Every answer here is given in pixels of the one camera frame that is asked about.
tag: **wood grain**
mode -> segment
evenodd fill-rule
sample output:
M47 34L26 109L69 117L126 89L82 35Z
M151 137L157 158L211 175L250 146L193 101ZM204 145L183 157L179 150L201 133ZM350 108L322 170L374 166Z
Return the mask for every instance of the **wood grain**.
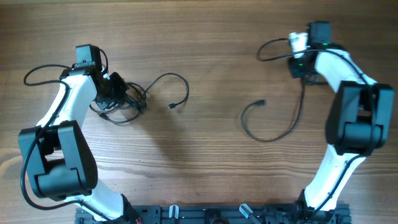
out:
M99 177L136 205L292 202L310 183L326 148L330 88L307 88L300 124L281 141L255 142L239 124L241 110L258 99L267 106L248 113L258 136L277 136L294 115L300 85L286 61L254 58L267 40L304 31L313 20L332 21L333 39L354 61L377 81L398 88L395 1L57 2L0 5L0 223L74 219L74 207L43 212L25 203L17 136L43 117L58 92L57 85L24 86L24 74L47 63L71 65L76 45L100 46L110 70L127 81L147 86L162 73L176 72L190 83L188 102L168 110L184 97L185 87L178 78L164 78L151 89L145 114L126 125L87 113L83 133ZM289 50L279 43L264 56ZM30 81L59 74L49 68ZM398 223L397 147L394 117L387 144L355 171L341 194L354 223Z

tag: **white plastic part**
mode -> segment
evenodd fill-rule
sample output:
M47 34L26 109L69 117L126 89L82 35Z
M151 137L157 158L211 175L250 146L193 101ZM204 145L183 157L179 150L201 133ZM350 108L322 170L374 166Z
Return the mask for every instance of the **white plastic part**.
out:
M305 201L309 207L318 208L322 202L327 198L333 187L336 185L346 163L357 154L345 153L339 156L336 149L332 145L328 145L325 157L322 160L321 166L311 184L305 188ZM329 211L336 208L337 198L347 183L349 177L354 172L355 168L365 160L365 157L355 159L349 166L346 174L341 180L332 198L321 208L321 211Z
M336 52L344 56L349 60L356 69L362 73L362 70L356 66L356 64L351 60L349 53L344 50L337 49L327 49ZM315 70L321 74L328 81L329 85L334 92L337 92L341 81L354 81L360 84L364 84L362 79L358 76L355 70L339 56L330 54L327 52L320 52L315 61ZM369 78L367 75L363 74L363 78L367 81L369 85L373 85L376 81Z
M74 75L66 77L62 81L67 83L71 89L63 108L58 114L58 117L50 126L58 125L62 121L76 120L81 128L87 114L88 106L97 95L93 79L88 75ZM61 102L64 94L65 86L60 84L58 95L55 97L55 100L47 114L37 123L38 126L44 126L47 123Z
M111 220L117 219L121 215L123 215L122 195L113 192L100 180L98 180L97 186L92 190L91 195L78 195L73 197L67 197L67 199L65 199L64 201L69 202L71 200L83 200L89 206L101 212L103 215L110 218ZM95 220L106 221L104 218L96 215L86 207L82 207L82 209L91 213L94 216Z
M301 50L307 49L307 33L296 33L293 32L289 34L289 43L290 46L292 47L293 52L298 52ZM294 58L300 58L304 55L304 53L301 54L295 54Z

